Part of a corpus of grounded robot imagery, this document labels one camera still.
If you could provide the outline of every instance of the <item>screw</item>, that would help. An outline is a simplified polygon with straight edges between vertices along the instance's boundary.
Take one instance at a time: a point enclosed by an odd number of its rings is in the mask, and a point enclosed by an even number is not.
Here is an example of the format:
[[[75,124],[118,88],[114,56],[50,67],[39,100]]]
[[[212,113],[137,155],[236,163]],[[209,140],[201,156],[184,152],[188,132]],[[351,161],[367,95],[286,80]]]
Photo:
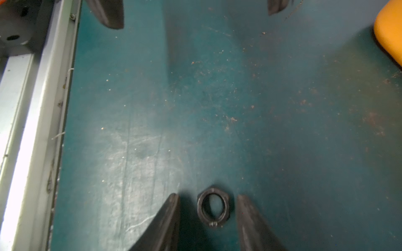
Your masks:
[[[71,13],[71,14],[70,14],[70,19],[71,19],[72,21],[75,21],[76,15]]]

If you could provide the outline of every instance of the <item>black hex nut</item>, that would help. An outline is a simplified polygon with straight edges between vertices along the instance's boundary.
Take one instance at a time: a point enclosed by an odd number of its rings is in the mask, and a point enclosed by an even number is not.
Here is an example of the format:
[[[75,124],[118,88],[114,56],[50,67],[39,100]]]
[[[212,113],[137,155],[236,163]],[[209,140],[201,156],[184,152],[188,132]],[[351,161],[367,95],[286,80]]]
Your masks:
[[[211,218],[204,212],[203,202],[207,198],[207,196],[215,194],[221,198],[223,201],[223,210],[217,219]],[[216,188],[215,186],[211,186],[202,193],[198,195],[197,200],[197,214],[201,222],[205,223],[211,228],[216,228],[218,226],[223,225],[229,218],[230,210],[229,210],[229,194],[224,191]]]

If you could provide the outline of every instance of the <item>gray metal frame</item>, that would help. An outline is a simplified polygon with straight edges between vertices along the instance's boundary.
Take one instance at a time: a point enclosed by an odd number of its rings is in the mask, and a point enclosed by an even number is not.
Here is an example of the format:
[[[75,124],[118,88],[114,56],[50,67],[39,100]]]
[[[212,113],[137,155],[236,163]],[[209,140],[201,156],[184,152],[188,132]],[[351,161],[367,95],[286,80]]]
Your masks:
[[[10,57],[4,69],[0,82],[2,251],[48,246],[80,4],[80,0],[56,1],[42,54]]]

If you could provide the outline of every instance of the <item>teal table surface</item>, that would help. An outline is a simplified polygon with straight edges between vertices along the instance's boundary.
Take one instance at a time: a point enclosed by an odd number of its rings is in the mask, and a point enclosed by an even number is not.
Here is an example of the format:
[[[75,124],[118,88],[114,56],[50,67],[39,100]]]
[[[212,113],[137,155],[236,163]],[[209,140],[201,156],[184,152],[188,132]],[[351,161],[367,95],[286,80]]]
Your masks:
[[[125,1],[82,7],[54,251],[126,251],[170,193],[180,251],[239,250],[197,195],[249,195],[293,250],[402,250],[402,72],[376,44],[386,0]]]

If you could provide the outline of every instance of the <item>yellow object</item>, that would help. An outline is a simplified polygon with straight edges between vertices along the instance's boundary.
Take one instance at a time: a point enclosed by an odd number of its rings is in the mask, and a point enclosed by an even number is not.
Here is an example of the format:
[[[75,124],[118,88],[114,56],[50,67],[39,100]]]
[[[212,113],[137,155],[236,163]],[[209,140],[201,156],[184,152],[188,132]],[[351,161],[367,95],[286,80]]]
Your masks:
[[[374,34],[384,49],[402,65],[402,0],[390,0],[374,23]]]

